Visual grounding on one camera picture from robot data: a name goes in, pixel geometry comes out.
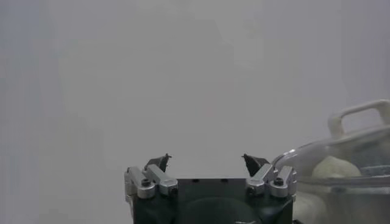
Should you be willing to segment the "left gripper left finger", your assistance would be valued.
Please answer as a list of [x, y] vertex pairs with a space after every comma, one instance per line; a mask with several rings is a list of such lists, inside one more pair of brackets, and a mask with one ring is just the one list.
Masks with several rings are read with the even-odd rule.
[[179, 191], [179, 182], [166, 174], [170, 158], [166, 153], [150, 159], [142, 169], [137, 166], [128, 167], [124, 173], [126, 200], [133, 197], [150, 199], [157, 194], [175, 197]]

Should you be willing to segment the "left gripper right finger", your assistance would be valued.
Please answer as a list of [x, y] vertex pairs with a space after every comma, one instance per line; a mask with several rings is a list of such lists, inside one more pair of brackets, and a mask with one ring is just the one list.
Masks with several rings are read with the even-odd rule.
[[283, 166], [278, 169], [267, 159], [248, 154], [244, 154], [243, 159], [249, 172], [246, 189], [250, 195], [258, 196], [268, 191], [277, 198], [296, 197], [297, 172], [293, 167]]

